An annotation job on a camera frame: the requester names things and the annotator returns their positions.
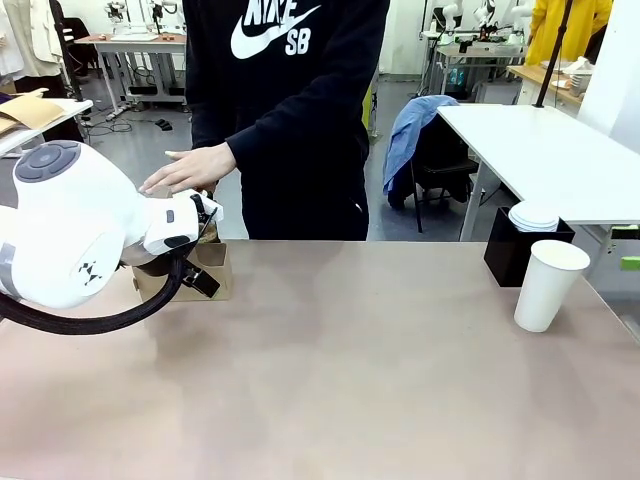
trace white pillar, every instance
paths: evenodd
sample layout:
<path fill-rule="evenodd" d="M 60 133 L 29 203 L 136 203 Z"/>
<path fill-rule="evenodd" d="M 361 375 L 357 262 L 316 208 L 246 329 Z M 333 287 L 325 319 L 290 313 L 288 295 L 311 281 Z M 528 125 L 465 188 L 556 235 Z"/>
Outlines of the white pillar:
<path fill-rule="evenodd" d="M 640 153 L 640 1 L 615 0 L 578 119 Z"/>

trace chair leg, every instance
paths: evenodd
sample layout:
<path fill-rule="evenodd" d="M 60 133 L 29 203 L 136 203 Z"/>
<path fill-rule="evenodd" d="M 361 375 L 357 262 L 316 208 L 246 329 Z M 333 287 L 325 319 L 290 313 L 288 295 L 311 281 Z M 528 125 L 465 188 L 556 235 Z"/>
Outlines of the chair leg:
<path fill-rule="evenodd" d="M 420 200 L 418 200 L 418 187 L 416 186 L 416 174 L 413 170 L 413 159 L 409 160 L 411 166 L 411 184 L 413 185 L 413 202 L 416 206 L 416 222 L 418 224 L 418 232 L 422 233 L 422 217 L 420 216 Z"/>

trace gray button pad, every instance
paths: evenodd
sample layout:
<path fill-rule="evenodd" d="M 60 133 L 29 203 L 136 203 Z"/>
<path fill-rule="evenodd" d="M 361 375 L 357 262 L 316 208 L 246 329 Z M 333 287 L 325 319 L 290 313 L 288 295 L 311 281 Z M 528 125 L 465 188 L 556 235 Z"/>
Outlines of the gray button pad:
<path fill-rule="evenodd" d="M 81 145 L 70 140 L 55 140 L 37 146 L 16 165 L 16 179 L 38 183 L 60 175 L 76 162 Z"/>

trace sleeve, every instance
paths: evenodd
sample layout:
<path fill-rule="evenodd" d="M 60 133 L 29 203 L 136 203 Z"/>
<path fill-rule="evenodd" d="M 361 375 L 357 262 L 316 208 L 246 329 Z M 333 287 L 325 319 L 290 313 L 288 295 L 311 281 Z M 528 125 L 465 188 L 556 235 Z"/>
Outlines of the sleeve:
<path fill-rule="evenodd" d="M 548 0 L 536 0 L 536 6 L 533 7 L 533 15 L 531 16 L 531 35 L 535 36 L 540 24 L 547 16 Z"/>
<path fill-rule="evenodd" d="M 344 0 L 316 78 L 227 138 L 241 171 L 260 162 L 265 152 L 308 144 L 353 125 L 378 65 L 388 9 L 389 0 Z"/>
<path fill-rule="evenodd" d="M 609 23 L 609 17 L 611 16 L 612 7 L 613 2 L 611 0 L 597 0 L 596 16 L 593 19 L 593 28 L 591 29 L 591 35 L 596 34 L 602 27 Z"/>
<path fill-rule="evenodd" d="M 214 147 L 232 133 L 228 106 L 220 95 L 220 84 L 207 48 L 207 36 L 199 18 L 197 0 L 184 0 L 187 24 L 185 96 L 191 109 L 192 148 Z"/>

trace black sweatshirt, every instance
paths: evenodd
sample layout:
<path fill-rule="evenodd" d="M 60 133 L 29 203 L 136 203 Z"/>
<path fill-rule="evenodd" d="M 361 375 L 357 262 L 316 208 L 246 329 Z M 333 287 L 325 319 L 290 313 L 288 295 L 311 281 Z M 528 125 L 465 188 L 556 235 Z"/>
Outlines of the black sweatshirt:
<path fill-rule="evenodd" d="M 227 142 L 243 194 L 350 188 L 389 0 L 184 0 L 193 147 Z"/>

